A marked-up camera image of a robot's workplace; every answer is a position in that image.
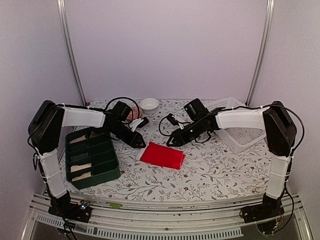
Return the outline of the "khaki tan underwear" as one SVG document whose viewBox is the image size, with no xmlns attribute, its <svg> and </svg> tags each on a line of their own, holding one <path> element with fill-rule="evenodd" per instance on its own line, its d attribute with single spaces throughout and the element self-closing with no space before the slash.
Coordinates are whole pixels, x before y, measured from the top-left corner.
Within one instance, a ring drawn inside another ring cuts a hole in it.
<svg viewBox="0 0 320 240">
<path fill-rule="evenodd" d="M 95 131 L 92 131 L 92 132 L 90 133 L 89 138 L 91 139 L 91 138 L 103 136 L 104 134 L 105 134 L 104 132 L 95 132 Z"/>
</svg>

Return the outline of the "red garment with white print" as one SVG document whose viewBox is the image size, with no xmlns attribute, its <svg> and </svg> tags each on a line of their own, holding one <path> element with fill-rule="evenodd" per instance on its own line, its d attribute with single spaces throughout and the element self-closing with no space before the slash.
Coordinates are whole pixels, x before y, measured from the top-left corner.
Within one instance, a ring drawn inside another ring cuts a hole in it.
<svg viewBox="0 0 320 240">
<path fill-rule="evenodd" d="M 180 170 L 185 157 L 186 155 L 181 150 L 156 144 L 152 141 L 148 143 L 146 148 L 141 149 L 137 155 L 137 159 L 141 162 L 176 170 Z"/>
</svg>

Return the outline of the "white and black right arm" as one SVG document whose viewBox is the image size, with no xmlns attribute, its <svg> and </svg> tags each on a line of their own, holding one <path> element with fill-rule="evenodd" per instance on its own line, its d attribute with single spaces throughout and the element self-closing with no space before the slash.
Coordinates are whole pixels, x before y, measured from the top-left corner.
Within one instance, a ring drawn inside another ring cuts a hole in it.
<svg viewBox="0 0 320 240">
<path fill-rule="evenodd" d="M 262 202 L 243 207 L 239 215 L 245 223 L 283 215 L 282 197 L 288 192 L 294 152 L 300 145 L 296 142 L 297 127 L 291 118 L 295 112 L 280 101 L 259 107 L 217 107 L 209 111 L 198 98 L 185 105 L 184 110 L 192 122 L 168 136 L 168 147 L 184 146 L 203 133 L 218 130 L 246 128 L 265 131 L 271 156 L 268 184 Z"/>
</svg>

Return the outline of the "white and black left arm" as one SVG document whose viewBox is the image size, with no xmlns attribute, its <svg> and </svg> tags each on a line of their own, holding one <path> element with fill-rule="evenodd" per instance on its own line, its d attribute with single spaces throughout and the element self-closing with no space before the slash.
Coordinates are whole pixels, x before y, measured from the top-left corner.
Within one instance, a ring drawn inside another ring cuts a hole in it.
<svg viewBox="0 0 320 240">
<path fill-rule="evenodd" d="M 33 166 L 48 188 L 50 214 L 87 223 L 92 212 L 84 200 L 71 203 L 58 163 L 61 129 L 84 127 L 65 137 L 65 171 L 67 181 L 76 188 L 88 188 L 121 175 L 111 135 L 132 148 L 146 147 L 143 136 L 125 122 L 130 112 L 121 101 L 112 109 L 55 104 L 51 100 L 42 103 L 28 127 L 27 143 L 35 151 Z"/>
</svg>

